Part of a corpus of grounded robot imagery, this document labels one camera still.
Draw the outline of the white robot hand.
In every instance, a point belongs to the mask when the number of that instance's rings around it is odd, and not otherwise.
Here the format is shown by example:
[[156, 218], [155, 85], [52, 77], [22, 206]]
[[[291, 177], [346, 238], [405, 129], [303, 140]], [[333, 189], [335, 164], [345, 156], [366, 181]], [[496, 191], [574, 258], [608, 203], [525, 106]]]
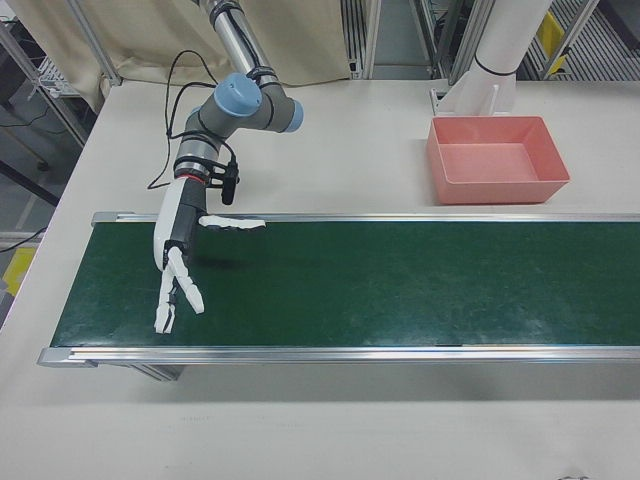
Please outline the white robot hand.
[[187, 267], [198, 226], [222, 230], [254, 230], [264, 228], [266, 222], [209, 215], [206, 211], [205, 183], [194, 175], [180, 176], [170, 183], [153, 234], [154, 261], [161, 271], [154, 323], [155, 331], [159, 334], [168, 334], [172, 330], [179, 291], [184, 293], [195, 313], [205, 311], [201, 292]]

